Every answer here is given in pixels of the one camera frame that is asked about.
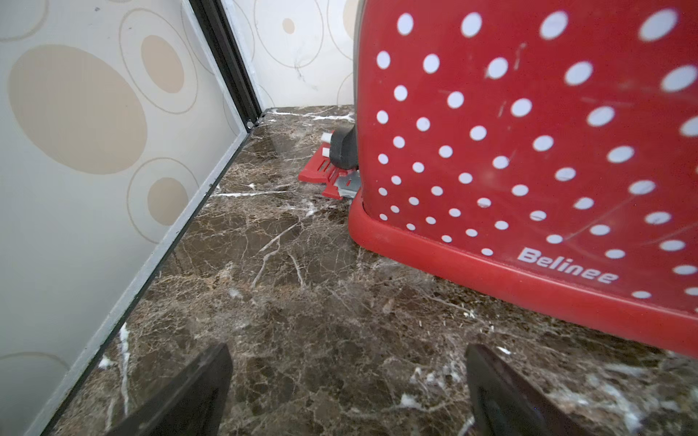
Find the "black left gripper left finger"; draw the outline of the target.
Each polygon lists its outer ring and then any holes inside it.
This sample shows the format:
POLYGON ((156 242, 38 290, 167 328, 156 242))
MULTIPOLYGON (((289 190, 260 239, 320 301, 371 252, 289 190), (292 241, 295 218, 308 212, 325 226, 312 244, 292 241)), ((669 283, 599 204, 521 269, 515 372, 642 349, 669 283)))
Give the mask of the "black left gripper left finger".
POLYGON ((233 362, 227 345, 212 345, 108 433, 113 436, 216 435, 232 374, 233 362))

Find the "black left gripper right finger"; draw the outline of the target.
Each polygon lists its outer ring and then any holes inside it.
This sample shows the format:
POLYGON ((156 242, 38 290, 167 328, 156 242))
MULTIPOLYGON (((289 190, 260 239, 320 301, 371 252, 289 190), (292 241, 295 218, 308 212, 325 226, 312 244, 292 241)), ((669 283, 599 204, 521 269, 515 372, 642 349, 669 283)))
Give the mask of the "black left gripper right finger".
POLYGON ((532 384, 482 344, 465 351, 474 424, 482 435, 588 435, 532 384))

